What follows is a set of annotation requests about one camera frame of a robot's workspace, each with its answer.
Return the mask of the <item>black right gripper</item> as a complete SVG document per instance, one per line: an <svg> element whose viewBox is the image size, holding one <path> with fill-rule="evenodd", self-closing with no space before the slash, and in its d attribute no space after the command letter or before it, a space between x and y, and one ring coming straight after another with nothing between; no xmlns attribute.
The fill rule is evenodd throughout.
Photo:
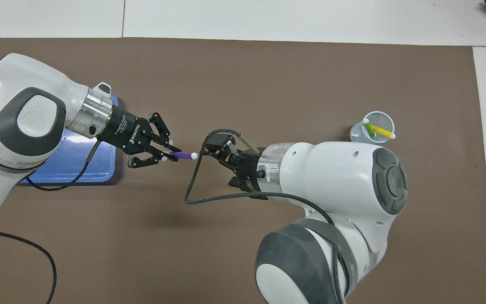
<svg viewBox="0 0 486 304"><path fill-rule="evenodd" d="M239 188L243 192L261 192L258 178L258 163L262 153L251 150L238 150L235 147L235 138L230 134L213 134L205 144L205 154L216 159L224 167L237 167L236 177L232 177L228 185Z"/></svg>

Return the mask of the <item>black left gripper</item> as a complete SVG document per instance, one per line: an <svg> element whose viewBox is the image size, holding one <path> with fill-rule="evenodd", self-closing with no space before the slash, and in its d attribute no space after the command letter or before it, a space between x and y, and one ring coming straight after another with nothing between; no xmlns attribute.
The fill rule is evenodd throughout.
<svg viewBox="0 0 486 304"><path fill-rule="evenodd" d="M170 131L158 112L150 113L148 122L154 125L157 133L152 131L146 119L137 117L119 106L113 106L111 117L103 131L98 133L97 139L115 146L125 153L134 153L128 156L127 167L129 168L148 167L162 161L172 160L172 156L167 152L158 151L148 152L145 159L139 158L139 153L151 150L151 140L155 144L168 148L171 152L182 152L170 141ZM150 131L148 138L151 140L142 134L143 130Z"/></svg>

